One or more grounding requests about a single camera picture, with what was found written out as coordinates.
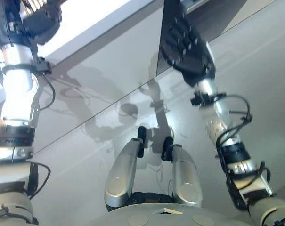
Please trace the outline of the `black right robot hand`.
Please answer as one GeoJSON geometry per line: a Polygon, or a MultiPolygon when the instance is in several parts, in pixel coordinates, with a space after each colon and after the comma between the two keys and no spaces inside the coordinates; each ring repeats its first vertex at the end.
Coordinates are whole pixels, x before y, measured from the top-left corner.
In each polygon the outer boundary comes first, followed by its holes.
{"type": "Polygon", "coordinates": [[[215,79],[216,66],[208,42],[182,12],[178,0],[164,2],[159,50],[163,60],[181,72],[188,85],[215,79]]]}

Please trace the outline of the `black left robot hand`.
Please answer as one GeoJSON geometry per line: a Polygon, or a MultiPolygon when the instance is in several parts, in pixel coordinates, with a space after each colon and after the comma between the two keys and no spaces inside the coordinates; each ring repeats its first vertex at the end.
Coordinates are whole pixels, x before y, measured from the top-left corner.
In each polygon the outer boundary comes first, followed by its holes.
{"type": "Polygon", "coordinates": [[[0,47],[48,42],[62,21],[63,0],[0,0],[0,47]]]}

